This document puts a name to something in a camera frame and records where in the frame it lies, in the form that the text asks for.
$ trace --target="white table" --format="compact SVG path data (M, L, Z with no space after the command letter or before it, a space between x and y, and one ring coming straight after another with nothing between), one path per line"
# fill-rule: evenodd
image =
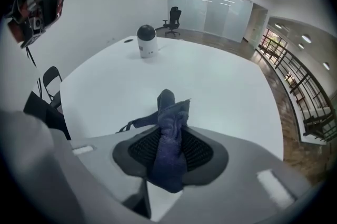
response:
M109 135L155 112L167 88L176 101L191 99L190 126L252 141L283 159L279 112L258 65L183 40L158 38L158 46L157 57L142 59L130 36L66 77L61 100L72 139Z

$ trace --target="metal railing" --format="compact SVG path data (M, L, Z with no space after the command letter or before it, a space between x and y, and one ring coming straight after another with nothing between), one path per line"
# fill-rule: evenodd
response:
M282 74L296 98L305 133L325 141L337 136L337 117L330 99L314 75L290 51L263 35L259 49Z

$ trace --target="black office chair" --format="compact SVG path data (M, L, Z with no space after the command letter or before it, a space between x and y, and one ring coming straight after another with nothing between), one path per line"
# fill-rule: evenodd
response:
M60 73L58 72L58 69L55 66L50 67L43 75L43 85L44 88L46 89L49 99L51 100L51 107L53 108L57 108L61 105L61 96L60 96L60 92L57 92L55 94L55 96L51 95L48 92L47 86L50 84L51 81L53 81L56 77L59 77L61 82L62 82L62 78Z
M163 20L165 21L165 24L163 25L165 28L169 28L170 31L169 32L165 32L165 37L167 34L169 33L173 33L174 37L175 37L175 34L178 33L180 35L179 32L175 32L174 29L176 28L179 28L179 17L181 15L181 10L178 10L178 7L174 6L171 8L171 11L170 11L170 23L167 24L167 20Z

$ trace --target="floor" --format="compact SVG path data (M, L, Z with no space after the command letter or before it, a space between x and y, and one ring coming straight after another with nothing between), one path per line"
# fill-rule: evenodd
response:
M157 30L157 36L165 37L166 31L165 28ZM319 146L299 141L295 115L279 77L248 42L243 40L241 43L236 43L223 37L192 30L177 29L175 31L181 33L181 35L176 34L176 37L174 37L173 34L168 34L167 38L183 39L211 46L258 64L271 87L279 110L283 132L284 161L304 174L312 185L326 178L337 153L336 142L333 141L326 146Z

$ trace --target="ceiling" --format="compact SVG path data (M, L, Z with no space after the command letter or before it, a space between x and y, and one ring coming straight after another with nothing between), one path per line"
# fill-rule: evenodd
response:
M284 28L276 28L276 23L284 25L289 31L286 31ZM275 33L279 32L287 37L298 51L308 53L320 64L328 62L331 67L331 73L337 71L337 38L316 27L286 19L271 17L268 21L268 25L274 29ZM303 34L309 35L312 41L310 44L301 37ZM304 50L300 49L298 44L302 44Z

